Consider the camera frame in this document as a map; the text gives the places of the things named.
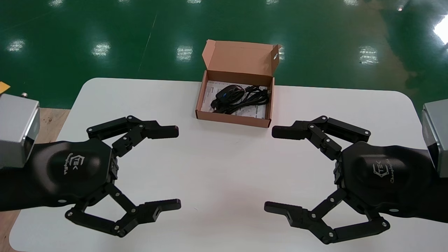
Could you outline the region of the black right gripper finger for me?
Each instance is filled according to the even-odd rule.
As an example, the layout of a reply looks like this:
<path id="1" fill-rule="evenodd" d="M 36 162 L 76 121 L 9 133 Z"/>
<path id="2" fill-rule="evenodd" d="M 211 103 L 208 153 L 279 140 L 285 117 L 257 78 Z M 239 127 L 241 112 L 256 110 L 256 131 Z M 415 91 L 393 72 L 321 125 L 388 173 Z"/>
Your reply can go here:
<path id="1" fill-rule="evenodd" d="M 312 121 L 295 121 L 292 126 L 274 126 L 272 137 L 277 139 L 307 139 L 318 148 L 328 159 L 336 160 L 342 153 L 342 147 L 329 136 L 347 142 L 368 142 L 370 131 L 347 124 L 345 122 L 320 116 Z"/>

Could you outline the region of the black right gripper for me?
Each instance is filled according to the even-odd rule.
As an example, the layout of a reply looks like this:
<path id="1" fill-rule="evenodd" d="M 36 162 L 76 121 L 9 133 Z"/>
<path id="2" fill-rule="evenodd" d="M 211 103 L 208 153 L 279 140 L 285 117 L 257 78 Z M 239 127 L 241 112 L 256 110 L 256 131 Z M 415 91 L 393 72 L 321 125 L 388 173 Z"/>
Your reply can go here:
<path id="1" fill-rule="evenodd" d="M 447 178 L 438 175 L 426 149 L 357 142 L 342 151 L 334 175 L 339 189 L 314 209 L 267 201 L 264 210 L 326 245 L 387 231 L 390 224 L 379 213 L 447 222 Z M 368 221 L 331 228 L 323 217 L 345 200 Z"/>

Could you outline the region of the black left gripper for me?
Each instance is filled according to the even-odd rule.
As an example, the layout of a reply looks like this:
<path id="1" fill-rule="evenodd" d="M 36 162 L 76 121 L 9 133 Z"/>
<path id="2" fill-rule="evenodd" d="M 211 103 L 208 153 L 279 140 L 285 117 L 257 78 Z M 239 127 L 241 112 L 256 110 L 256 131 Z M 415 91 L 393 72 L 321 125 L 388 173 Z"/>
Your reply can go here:
<path id="1" fill-rule="evenodd" d="M 22 168 L 1 168 L 1 211 L 75 204 L 65 214 L 76 225 L 124 237 L 138 225 L 156 222 L 163 211 L 181 208 L 180 199 L 145 202 L 136 206 L 113 183 L 118 177 L 116 157 L 122 157 L 144 139 L 179 136 L 177 126 L 161 126 L 127 116 L 87 129 L 85 142 L 50 142 L 34 145 Z M 102 140 L 122 135 L 112 148 Z M 125 210 L 112 221 L 85 213 L 85 209 L 111 198 Z"/>

